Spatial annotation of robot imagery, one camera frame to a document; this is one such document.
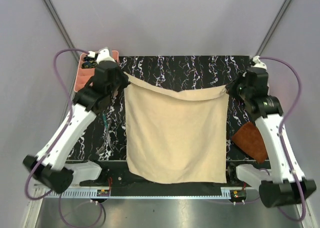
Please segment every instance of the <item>robotic arm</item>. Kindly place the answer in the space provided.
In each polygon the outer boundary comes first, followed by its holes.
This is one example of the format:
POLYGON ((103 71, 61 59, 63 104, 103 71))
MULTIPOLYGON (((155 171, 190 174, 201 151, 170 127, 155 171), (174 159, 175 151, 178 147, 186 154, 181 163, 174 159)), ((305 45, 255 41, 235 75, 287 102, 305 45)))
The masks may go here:
MULTIPOLYGON (((88 56, 94 58, 96 53, 90 51, 88 56)), ((48 147, 68 122, 70 112, 45 147, 36 156, 27 155, 23 160, 24 166, 30 172, 36 163, 46 156, 33 177, 57 194, 63 193, 71 184, 100 178, 102 168, 99 164, 93 161, 66 164, 66 160, 88 125, 110 105, 114 93, 129 85, 128 77, 110 56, 108 48, 99 50, 96 62, 98 66, 94 70, 94 75, 84 88, 75 94, 72 105, 73 116, 53 150, 47 153, 48 147)))
POLYGON ((251 164, 243 164, 236 167, 236 175, 239 180, 259 191, 262 203, 268 208, 299 204, 301 199, 292 172, 295 172, 305 198, 316 190, 316 184, 314 180, 305 178, 292 151, 286 129, 283 127, 282 137, 293 164, 293 171, 290 169, 278 133, 283 110, 279 100, 268 95, 266 65, 258 57, 253 59, 253 63, 253 67, 240 73, 226 88, 230 96, 244 101, 246 110, 260 131, 270 160, 271 173, 268 175, 251 164))

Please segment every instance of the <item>beige cloth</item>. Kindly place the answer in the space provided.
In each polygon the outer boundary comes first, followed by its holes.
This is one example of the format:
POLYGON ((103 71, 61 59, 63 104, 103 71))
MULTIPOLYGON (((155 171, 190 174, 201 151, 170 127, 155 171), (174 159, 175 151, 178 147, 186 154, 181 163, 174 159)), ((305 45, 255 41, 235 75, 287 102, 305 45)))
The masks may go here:
POLYGON ((163 184, 226 183, 225 86, 176 92, 128 76, 124 100, 130 172, 163 184))

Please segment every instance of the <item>metallic floor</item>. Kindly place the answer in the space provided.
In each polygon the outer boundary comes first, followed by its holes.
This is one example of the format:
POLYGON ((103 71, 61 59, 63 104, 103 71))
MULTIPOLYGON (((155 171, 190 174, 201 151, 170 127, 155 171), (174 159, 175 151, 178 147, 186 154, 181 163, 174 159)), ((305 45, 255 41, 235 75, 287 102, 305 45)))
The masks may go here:
MULTIPOLYGON (((258 196, 248 190, 247 200, 258 196)), ((87 203, 75 210, 83 199, 63 199, 62 213, 65 219, 76 227, 92 224, 99 215, 99 208, 87 203)), ((267 209, 261 201, 233 206, 216 204, 209 200, 138 200, 109 199, 103 203, 106 218, 95 227, 100 228, 301 228, 285 218, 276 208, 267 209)), ((297 217, 296 206, 284 209, 297 217)), ((67 228, 58 213, 58 199, 45 198, 42 202, 36 228, 67 228)))

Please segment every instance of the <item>object in basket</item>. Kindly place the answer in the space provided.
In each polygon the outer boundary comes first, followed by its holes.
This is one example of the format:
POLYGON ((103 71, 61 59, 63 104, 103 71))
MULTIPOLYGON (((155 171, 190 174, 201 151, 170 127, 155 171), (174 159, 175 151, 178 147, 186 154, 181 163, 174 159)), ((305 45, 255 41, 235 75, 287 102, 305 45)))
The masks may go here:
POLYGON ((95 62, 96 60, 97 60, 96 57, 92 58, 87 55, 83 58, 83 61, 85 61, 85 62, 95 62))
POLYGON ((96 68, 98 66, 98 63, 96 61, 85 61, 82 63, 81 67, 83 69, 91 69, 91 68, 96 68))

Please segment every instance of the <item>gray wall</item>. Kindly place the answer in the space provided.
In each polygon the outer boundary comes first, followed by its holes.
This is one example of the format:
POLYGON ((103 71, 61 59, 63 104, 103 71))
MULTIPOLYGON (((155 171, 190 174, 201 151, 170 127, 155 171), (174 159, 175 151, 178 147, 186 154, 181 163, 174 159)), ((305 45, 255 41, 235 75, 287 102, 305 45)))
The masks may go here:
MULTIPOLYGON (((22 161, 46 144, 65 109, 52 59, 66 44, 41 0, 0 0, 0 19, 0 226, 19 228, 28 204, 22 161)), ((74 57, 58 65, 70 86, 74 57)))
MULTIPOLYGON (((300 103, 286 124, 296 158, 307 178, 314 178, 320 189, 320 2, 293 0, 283 20, 267 45, 264 56, 283 59, 294 66, 302 79, 300 103)), ((290 107, 297 82, 282 65, 267 62, 270 93, 279 97, 284 110, 290 107)), ((312 210, 320 224, 320 193, 310 199, 312 210)))
POLYGON ((78 48, 254 55, 284 0, 52 0, 78 48))

